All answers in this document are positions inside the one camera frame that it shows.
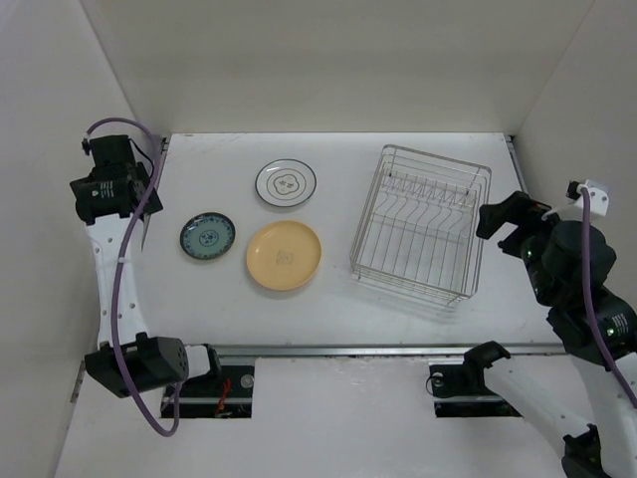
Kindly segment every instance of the plate with blue pattern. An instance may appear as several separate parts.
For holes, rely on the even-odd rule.
[[[218,212],[199,214],[183,226],[179,243],[194,259],[209,261],[223,256],[235,242],[235,225]]]

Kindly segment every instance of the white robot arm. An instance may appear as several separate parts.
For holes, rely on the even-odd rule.
[[[430,364],[437,414],[452,397],[454,416],[466,416],[463,406],[472,413],[481,406],[472,397],[497,395],[551,445],[568,478],[637,478],[637,315],[603,286],[616,255],[588,223],[605,215],[608,196],[592,181],[571,182],[567,195],[569,208],[551,209],[522,192],[483,206],[477,235],[489,239],[505,222],[518,226],[499,246],[524,261],[537,301],[551,307],[547,321],[584,382],[595,424],[558,403],[495,342],[471,349],[462,364]],[[555,214],[581,217],[581,209],[584,221]]]
[[[87,373],[115,395],[129,396],[114,359],[111,329],[115,268],[118,262],[123,262],[117,301],[118,342],[136,388],[139,391],[162,388],[203,374],[220,379],[219,359],[210,346],[187,347],[180,339],[153,337],[149,331],[135,284],[142,219],[136,221],[125,255],[119,257],[130,215],[149,182],[144,166],[135,162],[128,136],[99,137],[87,142],[85,150],[93,155],[96,166],[89,176],[73,181],[71,187],[77,199],[76,210],[91,239],[101,305],[98,350],[85,356]],[[161,209],[153,189],[144,215]]]

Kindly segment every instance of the white plate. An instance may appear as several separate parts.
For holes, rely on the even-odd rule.
[[[273,206],[293,207],[306,202],[317,188],[315,172],[296,159],[278,159],[257,175],[257,193]]]

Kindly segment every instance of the metal wire rack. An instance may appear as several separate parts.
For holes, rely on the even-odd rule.
[[[478,289],[478,208],[491,170],[406,147],[382,149],[351,248],[358,279],[448,304]]]

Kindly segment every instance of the table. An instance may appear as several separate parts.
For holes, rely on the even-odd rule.
[[[214,345],[555,343],[522,262],[497,247],[504,231],[485,244],[478,293],[456,307],[396,298],[352,277],[349,250],[389,143],[490,167],[491,202],[520,189],[499,133],[175,134],[159,186],[164,210],[152,216],[139,275],[152,332]],[[284,157],[306,162],[318,178],[314,196],[292,211],[264,203],[254,187],[259,170]],[[201,263],[178,238],[206,211],[230,217],[237,238],[226,255]],[[323,247],[313,281],[287,294],[261,288],[245,266],[253,234],[283,219],[309,224]]]
[[[152,332],[226,352],[235,344],[287,346],[279,355],[292,345],[376,344],[381,355],[410,344],[498,340],[539,351],[539,343],[556,344],[521,261],[503,255],[498,238],[485,244],[478,294],[446,311],[367,289],[351,276],[349,248],[388,143],[489,166],[492,202],[520,188],[501,134],[174,135],[159,187],[165,209],[148,227],[139,275]],[[260,168],[281,157],[307,162],[318,177],[315,196],[292,212],[268,207],[254,191]],[[232,218],[237,240],[214,263],[189,261],[179,231],[209,210]],[[251,281],[244,256],[256,231],[284,218],[310,224],[324,256],[308,287],[282,296]],[[294,350],[304,355],[303,347]],[[590,416],[568,358],[517,359]],[[130,399],[86,376],[56,477],[563,476],[547,443],[521,419],[436,419],[427,375],[424,358],[262,358],[253,418],[185,420],[171,439],[155,435]],[[144,397],[158,410],[159,391]]]

